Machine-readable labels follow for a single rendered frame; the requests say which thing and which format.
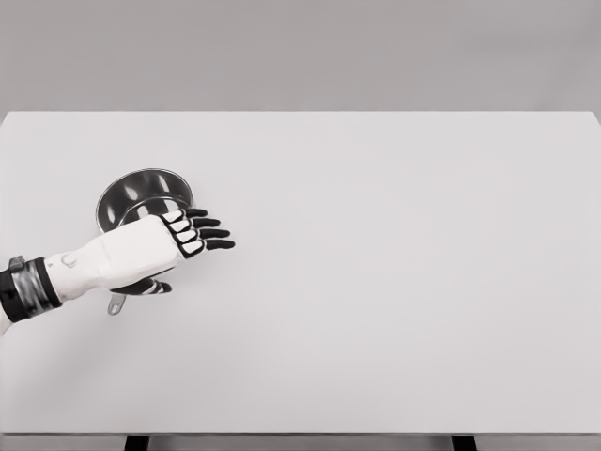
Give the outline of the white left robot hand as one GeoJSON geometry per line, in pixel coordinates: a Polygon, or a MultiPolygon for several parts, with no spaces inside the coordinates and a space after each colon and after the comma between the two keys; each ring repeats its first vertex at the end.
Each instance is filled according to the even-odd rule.
{"type": "Polygon", "coordinates": [[[100,237],[105,254],[99,264],[100,285],[132,296],[169,293],[173,288],[159,279],[161,274],[202,253],[235,246],[230,232],[206,210],[148,215],[100,237]]]}

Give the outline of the steel pot with handle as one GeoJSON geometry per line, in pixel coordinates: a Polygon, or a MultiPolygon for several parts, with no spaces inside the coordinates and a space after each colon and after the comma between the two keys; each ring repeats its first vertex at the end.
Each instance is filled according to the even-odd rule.
{"type": "Polygon", "coordinates": [[[96,223],[106,233],[149,214],[192,207],[193,191],[182,176],[146,168],[122,176],[104,190],[96,207],[96,223]]]}

